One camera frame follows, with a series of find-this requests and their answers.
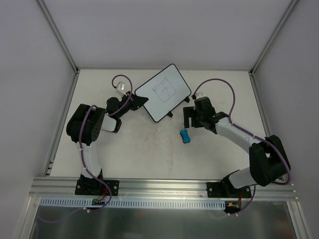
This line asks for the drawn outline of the small black-framed whiteboard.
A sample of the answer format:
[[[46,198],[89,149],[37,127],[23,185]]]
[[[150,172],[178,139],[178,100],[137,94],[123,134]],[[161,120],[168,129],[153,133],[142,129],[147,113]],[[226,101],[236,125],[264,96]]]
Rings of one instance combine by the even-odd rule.
[[[154,122],[172,117],[171,111],[189,102],[191,89],[175,64],[170,64],[135,89],[135,95],[148,98],[143,107]]]

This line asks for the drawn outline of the blue bone-shaped eraser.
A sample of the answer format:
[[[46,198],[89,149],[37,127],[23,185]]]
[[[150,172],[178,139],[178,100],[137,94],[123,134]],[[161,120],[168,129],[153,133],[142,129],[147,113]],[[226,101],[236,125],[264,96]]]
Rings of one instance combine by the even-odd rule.
[[[191,139],[190,139],[190,137],[189,137],[189,135],[188,135],[187,129],[182,129],[182,130],[180,131],[180,136],[181,136],[182,142],[183,142],[184,144],[187,144],[187,143],[190,143],[190,142],[191,142]]]

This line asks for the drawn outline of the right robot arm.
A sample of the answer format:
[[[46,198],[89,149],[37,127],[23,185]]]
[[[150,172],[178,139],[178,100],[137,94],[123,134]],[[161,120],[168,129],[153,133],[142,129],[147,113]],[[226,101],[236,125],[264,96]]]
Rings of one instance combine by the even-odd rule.
[[[291,176],[291,166],[281,140],[271,135],[260,137],[237,125],[224,112],[216,112],[208,97],[194,101],[193,107],[183,108],[184,128],[205,128],[242,148],[249,156],[249,166],[225,176],[220,184],[229,197],[251,185],[267,186],[280,177]]]

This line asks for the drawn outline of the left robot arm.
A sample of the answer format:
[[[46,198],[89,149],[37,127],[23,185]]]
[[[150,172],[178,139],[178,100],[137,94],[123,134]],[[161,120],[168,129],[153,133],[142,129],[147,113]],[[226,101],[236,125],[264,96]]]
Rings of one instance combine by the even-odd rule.
[[[104,189],[103,171],[95,144],[100,132],[117,133],[122,126],[121,117],[128,111],[138,110],[148,100],[127,92],[121,99],[107,99],[105,108],[80,104],[67,123],[66,133],[76,144],[83,166],[80,181],[87,183],[92,194],[99,194]]]

